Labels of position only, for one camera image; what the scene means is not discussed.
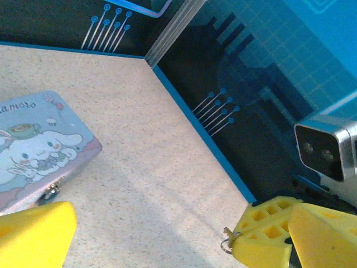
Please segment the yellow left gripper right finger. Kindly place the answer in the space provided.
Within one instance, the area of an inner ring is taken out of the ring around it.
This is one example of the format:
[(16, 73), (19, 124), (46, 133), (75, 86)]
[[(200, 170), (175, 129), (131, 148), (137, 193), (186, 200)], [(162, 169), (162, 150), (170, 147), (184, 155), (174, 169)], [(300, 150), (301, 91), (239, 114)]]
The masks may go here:
[(302, 268), (357, 268), (357, 216), (301, 203), (288, 229)]

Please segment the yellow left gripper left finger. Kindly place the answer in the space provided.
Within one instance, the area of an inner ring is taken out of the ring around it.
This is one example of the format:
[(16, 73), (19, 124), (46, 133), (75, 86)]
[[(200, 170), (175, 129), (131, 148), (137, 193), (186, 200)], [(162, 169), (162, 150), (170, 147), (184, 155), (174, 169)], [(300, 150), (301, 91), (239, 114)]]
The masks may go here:
[(0, 268), (62, 268), (76, 226), (64, 201), (0, 216)]

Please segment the small metal key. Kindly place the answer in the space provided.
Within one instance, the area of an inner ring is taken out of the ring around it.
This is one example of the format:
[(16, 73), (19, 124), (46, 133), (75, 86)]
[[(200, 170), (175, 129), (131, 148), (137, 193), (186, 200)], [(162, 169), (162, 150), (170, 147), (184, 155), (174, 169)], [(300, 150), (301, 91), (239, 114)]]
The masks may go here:
[(228, 227), (224, 227), (223, 233), (227, 235), (227, 244), (234, 243), (234, 241), (242, 235), (241, 232), (231, 231)]

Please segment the dark blue padlock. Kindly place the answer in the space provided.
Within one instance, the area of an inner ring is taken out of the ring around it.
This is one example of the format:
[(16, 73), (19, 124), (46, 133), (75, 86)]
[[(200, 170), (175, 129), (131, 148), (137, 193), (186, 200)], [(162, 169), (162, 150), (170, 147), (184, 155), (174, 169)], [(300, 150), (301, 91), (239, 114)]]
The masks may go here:
[(44, 192), (41, 199), (45, 200), (45, 201), (51, 200), (51, 199), (57, 197), (59, 192), (60, 192), (59, 188), (48, 189), (47, 191)]

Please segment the metal box hasp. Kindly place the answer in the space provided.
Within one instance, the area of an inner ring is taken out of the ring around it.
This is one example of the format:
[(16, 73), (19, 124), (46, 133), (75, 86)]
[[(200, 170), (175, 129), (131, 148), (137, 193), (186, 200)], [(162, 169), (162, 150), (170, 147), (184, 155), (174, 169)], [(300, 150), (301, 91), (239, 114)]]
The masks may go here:
[(59, 186), (60, 186), (60, 181), (56, 181), (56, 182), (53, 182), (51, 183), (47, 189), (46, 189), (46, 194), (49, 194), (49, 195), (53, 195), (57, 192), (59, 192)]

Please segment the cartoon print tin box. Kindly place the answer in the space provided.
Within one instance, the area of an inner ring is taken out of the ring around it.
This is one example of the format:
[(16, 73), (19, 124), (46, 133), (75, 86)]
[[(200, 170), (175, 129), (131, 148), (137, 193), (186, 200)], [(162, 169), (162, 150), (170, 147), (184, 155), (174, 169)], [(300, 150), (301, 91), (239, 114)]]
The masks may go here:
[(0, 102), (0, 216), (53, 201), (41, 199), (47, 187), (79, 175), (101, 150), (54, 91)]

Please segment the printed blue black backdrop panel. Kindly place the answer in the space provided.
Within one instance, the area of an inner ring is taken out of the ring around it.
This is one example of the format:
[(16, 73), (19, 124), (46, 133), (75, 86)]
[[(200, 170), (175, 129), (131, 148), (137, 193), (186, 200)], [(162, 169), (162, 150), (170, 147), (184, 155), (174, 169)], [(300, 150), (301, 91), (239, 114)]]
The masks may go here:
[(357, 205), (357, 176), (304, 166), (294, 129), (317, 114), (357, 121), (357, 0), (206, 0), (155, 72), (247, 201)]
[(143, 57), (184, 0), (0, 0), (0, 42)]

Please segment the grey corner strip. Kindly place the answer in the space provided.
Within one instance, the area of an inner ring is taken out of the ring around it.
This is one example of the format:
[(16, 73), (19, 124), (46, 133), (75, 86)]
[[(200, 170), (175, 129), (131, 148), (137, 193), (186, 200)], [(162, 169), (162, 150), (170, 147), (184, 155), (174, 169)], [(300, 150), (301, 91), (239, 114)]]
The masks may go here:
[(144, 59), (153, 69), (208, 0), (184, 0)]

